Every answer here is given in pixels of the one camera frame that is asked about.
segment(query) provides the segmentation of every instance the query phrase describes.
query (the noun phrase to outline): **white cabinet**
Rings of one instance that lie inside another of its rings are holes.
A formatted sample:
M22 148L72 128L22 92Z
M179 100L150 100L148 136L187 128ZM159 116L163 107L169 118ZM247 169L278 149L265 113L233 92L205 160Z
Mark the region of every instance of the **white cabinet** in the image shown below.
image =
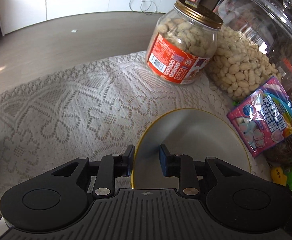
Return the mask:
M2 34L46 20L46 0L0 0Z
M47 19L106 12L109 0L47 0Z
M142 9L148 12L167 13L173 9L176 0L144 0ZM47 0L47 20L94 12L130 12L130 0ZM134 11L141 11L141 0L132 0Z

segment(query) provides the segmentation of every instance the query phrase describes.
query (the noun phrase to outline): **barcode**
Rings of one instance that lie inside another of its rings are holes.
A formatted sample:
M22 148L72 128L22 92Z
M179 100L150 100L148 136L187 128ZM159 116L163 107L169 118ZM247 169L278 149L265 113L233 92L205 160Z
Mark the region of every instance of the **barcode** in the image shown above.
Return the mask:
M155 68L157 68L161 73L164 73L164 70L166 69L166 65L161 63L155 56L154 54L150 54L149 58L150 63L152 63Z

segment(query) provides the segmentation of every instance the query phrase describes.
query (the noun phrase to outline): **pink candy package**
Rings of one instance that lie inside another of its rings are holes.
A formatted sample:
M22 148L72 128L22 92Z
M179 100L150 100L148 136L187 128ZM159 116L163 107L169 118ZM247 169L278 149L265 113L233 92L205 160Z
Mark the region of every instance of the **pink candy package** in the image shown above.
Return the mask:
M266 81L227 118L253 157L292 134L292 102L276 77Z

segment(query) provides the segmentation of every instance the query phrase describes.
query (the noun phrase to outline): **yellow toy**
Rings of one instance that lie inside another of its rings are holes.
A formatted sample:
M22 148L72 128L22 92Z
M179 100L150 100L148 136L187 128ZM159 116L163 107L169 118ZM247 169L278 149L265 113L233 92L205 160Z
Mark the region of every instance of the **yellow toy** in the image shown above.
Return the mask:
M272 168L271 177L274 183L286 186L287 176L284 174L281 167Z

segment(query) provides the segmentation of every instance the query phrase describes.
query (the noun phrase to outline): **ribbed black plate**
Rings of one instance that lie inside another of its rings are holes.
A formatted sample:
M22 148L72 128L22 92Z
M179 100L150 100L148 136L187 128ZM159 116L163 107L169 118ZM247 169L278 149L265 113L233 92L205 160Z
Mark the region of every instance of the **ribbed black plate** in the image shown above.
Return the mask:
M36 234L9 230L2 240L285 240L282 229L265 234L232 231L215 222L198 200L174 189L120 189L96 200L76 224L58 232Z

